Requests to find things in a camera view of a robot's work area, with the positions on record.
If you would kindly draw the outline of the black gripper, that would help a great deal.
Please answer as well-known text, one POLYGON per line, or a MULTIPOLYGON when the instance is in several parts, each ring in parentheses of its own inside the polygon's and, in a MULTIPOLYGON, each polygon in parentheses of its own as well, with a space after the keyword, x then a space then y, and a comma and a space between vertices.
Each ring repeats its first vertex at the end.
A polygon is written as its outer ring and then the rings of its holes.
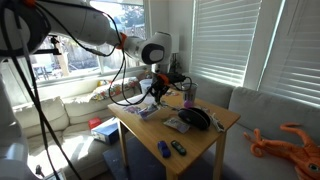
POLYGON ((174 83, 183 82, 186 77, 179 73, 155 74, 152 78, 151 95, 161 97, 174 83))

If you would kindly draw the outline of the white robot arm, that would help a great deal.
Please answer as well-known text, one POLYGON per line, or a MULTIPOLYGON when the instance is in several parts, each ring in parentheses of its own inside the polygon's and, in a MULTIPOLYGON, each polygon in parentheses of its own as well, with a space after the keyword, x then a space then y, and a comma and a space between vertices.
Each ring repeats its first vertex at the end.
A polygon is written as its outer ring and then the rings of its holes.
POLYGON ((149 39, 129 36, 111 26, 108 14, 81 0, 1 0, 0 57, 34 53, 49 34, 91 45, 108 44, 153 67, 151 94, 160 97, 184 75, 171 73, 172 36, 157 32, 149 39))

